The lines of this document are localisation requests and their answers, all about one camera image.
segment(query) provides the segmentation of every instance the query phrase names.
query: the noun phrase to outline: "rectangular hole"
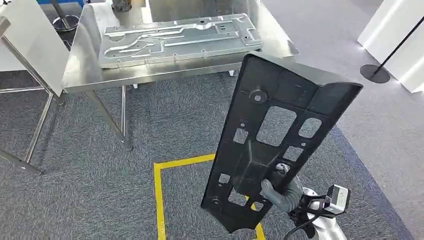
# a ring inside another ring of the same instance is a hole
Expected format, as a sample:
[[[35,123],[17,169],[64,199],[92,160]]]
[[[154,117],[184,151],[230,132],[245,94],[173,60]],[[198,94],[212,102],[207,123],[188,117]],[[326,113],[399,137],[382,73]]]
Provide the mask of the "rectangular hole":
[[[255,201],[250,208],[256,212],[260,212],[263,207],[263,203]]]
[[[303,151],[303,148],[289,146],[282,157],[290,161],[296,162],[296,160],[298,160],[299,156],[302,154]]]
[[[249,132],[241,129],[241,128],[237,128],[237,130],[234,133],[234,137],[232,138],[232,140],[238,144],[245,144],[246,139],[248,138]]]
[[[256,135],[261,143],[278,147],[296,119],[296,113],[285,108],[272,106],[268,109]]]
[[[304,138],[312,138],[320,128],[323,122],[317,118],[310,117],[302,124],[299,130],[299,135]]]
[[[234,188],[231,189],[231,193],[228,196],[228,202],[244,207],[247,201],[248,198],[245,195],[236,192]]]
[[[219,182],[220,184],[227,184],[229,181],[230,181],[230,175],[227,175],[227,174],[225,174],[225,173],[221,173],[221,174],[219,175],[218,182]]]

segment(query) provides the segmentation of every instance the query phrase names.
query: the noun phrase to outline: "stainless steel table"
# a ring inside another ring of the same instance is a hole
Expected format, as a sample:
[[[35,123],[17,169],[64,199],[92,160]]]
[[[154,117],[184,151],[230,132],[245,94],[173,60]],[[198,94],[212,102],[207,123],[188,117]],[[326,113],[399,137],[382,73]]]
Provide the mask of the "stainless steel table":
[[[67,93],[87,93],[127,149],[131,145],[125,137],[126,86],[238,70],[245,53],[102,69],[98,59],[101,35],[106,27],[132,27],[147,23],[155,26],[158,22],[246,13],[263,40],[264,53],[279,58],[299,54],[260,0],[133,0],[131,4],[130,11],[118,13],[114,13],[106,2],[84,6],[62,80]],[[95,90],[111,87],[122,87],[120,128],[95,93]]]

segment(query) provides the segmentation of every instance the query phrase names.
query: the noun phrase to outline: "aluminum plate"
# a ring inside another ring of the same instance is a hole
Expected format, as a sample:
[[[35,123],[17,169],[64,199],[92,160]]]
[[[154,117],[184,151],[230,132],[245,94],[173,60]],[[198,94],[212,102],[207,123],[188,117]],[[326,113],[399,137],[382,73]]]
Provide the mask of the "aluminum plate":
[[[99,54],[104,69],[207,58],[260,49],[249,17],[232,14],[127,27],[107,27]]]

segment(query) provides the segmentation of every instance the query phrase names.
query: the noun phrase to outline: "white wall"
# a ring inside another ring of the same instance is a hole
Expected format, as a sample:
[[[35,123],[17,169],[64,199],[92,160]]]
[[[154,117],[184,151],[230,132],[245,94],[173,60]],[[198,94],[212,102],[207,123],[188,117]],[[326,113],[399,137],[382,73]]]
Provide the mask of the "white wall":
[[[385,0],[358,42],[382,63],[424,16],[424,0]],[[424,91],[424,23],[384,66],[410,92]]]

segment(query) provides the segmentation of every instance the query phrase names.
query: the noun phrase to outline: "black cable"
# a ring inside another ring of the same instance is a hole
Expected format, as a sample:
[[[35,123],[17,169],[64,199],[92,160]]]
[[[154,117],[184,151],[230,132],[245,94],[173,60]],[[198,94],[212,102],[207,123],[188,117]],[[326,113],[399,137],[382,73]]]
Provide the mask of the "black cable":
[[[324,199],[319,199],[318,201],[314,201],[314,202],[319,202],[319,207],[317,209],[317,211],[321,211],[323,209],[323,204],[324,204]],[[292,235],[294,232],[296,232],[297,230],[307,226],[308,224],[312,223],[313,221],[317,220],[317,218],[319,218],[320,215],[319,214],[315,214],[315,216],[313,216],[313,218],[309,219],[308,221],[302,223],[301,225],[293,228],[291,231],[289,231],[285,236],[283,240],[287,240],[289,239],[290,235]]]
[[[303,224],[293,228],[291,231],[289,231],[285,236],[284,236],[284,240],[289,239],[290,235],[292,235],[293,233],[295,233],[297,230],[305,227],[306,225],[312,223],[313,221],[317,220],[317,218],[319,218],[319,215],[315,215],[313,218],[309,219],[308,221],[304,222]]]

